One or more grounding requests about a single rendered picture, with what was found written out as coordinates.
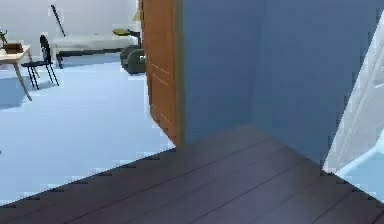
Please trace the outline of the brown plant pot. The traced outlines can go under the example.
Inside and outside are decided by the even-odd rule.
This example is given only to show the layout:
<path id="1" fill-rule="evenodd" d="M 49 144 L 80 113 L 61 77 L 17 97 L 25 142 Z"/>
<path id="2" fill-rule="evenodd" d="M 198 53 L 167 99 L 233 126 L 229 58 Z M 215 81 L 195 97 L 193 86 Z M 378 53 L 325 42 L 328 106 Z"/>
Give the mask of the brown plant pot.
<path id="1" fill-rule="evenodd" d="M 7 54 L 17 54 L 23 52 L 23 47 L 21 43 L 6 43 L 3 46 L 3 49 Z"/>

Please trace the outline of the black slanted pole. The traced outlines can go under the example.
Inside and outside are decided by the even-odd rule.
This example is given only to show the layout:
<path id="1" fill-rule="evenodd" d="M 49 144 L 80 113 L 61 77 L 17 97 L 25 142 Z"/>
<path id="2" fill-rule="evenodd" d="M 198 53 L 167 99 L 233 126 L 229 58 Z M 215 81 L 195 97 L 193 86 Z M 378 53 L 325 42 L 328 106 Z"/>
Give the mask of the black slanted pole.
<path id="1" fill-rule="evenodd" d="M 64 29 L 63 29 L 63 26 L 62 26 L 62 23 L 61 23 L 60 18 L 59 18 L 59 16 L 58 16 L 58 13 L 57 13 L 57 10 L 56 10 L 55 5 L 54 5 L 54 4 L 51 4 L 50 7 L 51 7 L 51 9 L 52 9 L 52 12 L 53 12 L 53 14 L 54 14 L 54 16 L 55 16 L 55 19 L 56 19 L 56 21 L 57 21 L 57 24 L 58 24 L 58 26 L 59 26 L 59 28 L 60 28 L 60 31 L 61 31 L 63 37 L 66 37 L 66 33 L 65 33 Z"/>

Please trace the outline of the light wooden table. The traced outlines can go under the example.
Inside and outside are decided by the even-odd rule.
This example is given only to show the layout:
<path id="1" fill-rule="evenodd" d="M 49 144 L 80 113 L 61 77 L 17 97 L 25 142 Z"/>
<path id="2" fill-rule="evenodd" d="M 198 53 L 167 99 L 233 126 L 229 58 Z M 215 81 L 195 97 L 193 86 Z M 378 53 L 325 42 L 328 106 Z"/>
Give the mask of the light wooden table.
<path id="1" fill-rule="evenodd" d="M 28 100 L 31 101 L 32 98 L 31 98 L 31 96 L 27 90 L 27 87 L 24 83 L 24 80 L 22 78 L 22 75 L 21 75 L 20 69 L 19 69 L 19 65 L 18 65 L 19 61 L 24 56 L 28 56 L 29 59 L 32 59 L 31 46 L 30 45 L 23 45 L 22 48 L 23 48 L 23 51 L 21 53 L 16 53 L 16 54 L 8 54 L 5 49 L 1 49 L 0 50 L 0 65 L 11 64 L 13 66 L 14 71 L 16 73 L 16 76 L 19 80 L 21 87 L 24 90 L 25 95 L 27 96 Z"/>

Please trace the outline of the orange wooden room door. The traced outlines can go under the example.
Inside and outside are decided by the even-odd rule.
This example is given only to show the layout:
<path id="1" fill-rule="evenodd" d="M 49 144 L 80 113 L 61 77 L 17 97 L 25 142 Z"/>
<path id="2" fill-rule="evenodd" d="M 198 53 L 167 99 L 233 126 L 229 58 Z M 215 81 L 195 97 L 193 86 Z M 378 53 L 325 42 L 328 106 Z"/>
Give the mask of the orange wooden room door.
<path id="1" fill-rule="evenodd" d="M 150 113 L 177 144 L 173 0 L 140 0 Z"/>

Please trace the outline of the white room door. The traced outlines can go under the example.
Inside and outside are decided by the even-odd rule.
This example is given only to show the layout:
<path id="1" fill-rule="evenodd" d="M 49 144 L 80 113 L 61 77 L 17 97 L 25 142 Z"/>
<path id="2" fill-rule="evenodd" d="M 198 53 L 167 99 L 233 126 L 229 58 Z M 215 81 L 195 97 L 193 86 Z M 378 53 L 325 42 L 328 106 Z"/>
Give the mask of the white room door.
<path id="1" fill-rule="evenodd" d="M 337 173 L 372 149 L 384 129 L 384 10 L 323 165 Z"/>

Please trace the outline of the white long bench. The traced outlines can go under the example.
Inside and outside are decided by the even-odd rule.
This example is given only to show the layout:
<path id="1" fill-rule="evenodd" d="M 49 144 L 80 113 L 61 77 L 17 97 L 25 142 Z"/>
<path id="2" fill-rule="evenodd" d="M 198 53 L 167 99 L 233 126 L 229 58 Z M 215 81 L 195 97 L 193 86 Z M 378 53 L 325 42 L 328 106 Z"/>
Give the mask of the white long bench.
<path id="1" fill-rule="evenodd" d="M 110 34 L 55 38 L 50 42 L 50 47 L 57 66 L 62 69 L 64 57 L 117 53 L 137 44 L 136 37 Z"/>

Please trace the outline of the black metal chair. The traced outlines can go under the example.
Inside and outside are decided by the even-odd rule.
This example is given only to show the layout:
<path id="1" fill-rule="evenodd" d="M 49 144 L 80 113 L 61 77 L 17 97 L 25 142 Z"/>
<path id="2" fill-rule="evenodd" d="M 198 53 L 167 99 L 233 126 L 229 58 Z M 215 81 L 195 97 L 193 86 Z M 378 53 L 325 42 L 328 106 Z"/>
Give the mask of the black metal chair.
<path id="1" fill-rule="evenodd" d="M 52 83 L 59 84 L 57 77 L 55 75 L 55 72 L 52 68 L 53 62 L 51 57 L 50 45 L 47 37 L 45 35 L 41 35 L 39 38 L 39 42 L 40 42 L 40 47 L 43 54 L 42 59 L 38 61 L 29 61 L 29 62 L 23 63 L 22 67 L 25 67 L 27 69 L 30 77 L 30 81 L 33 87 L 39 88 L 36 80 L 36 76 L 37 76 L 36 68 L 41 66 L 44 66 L 46 68 L 50 81 Z"/>

